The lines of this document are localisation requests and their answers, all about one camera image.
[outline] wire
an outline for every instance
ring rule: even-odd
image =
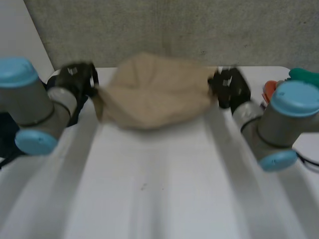
[[[306,169],[308,169],[314,173],[319,174],[319,163],[314,162],[314,161],[302,156],[296,150],[295,150],[295,152],[297,154],[297,157],[300,159],[300,161],[303,163],[303,165],[305,166]]]

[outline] tan fabric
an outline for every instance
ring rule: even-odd
[[[99,88],[99,99],[93,100],[97,117],[143,129],[191,119],[211,104],[207,79],[215,70],[141,53],[123,62],[111,83]]]

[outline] gray wall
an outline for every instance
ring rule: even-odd
[[[53,66],[140,51],[319,71],[319,0],[24,0]]]

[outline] white tabletop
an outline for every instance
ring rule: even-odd
[[[98,68],[101,85],[115,68]],[[261,102],[283,67],[241,67]],[[318,134],[295,148],[318,158]],[[319,175],[257,165],[229,111],[159,130],[99,125],[87,102],[48,157],[0,172],[1,239],[319,238]]]

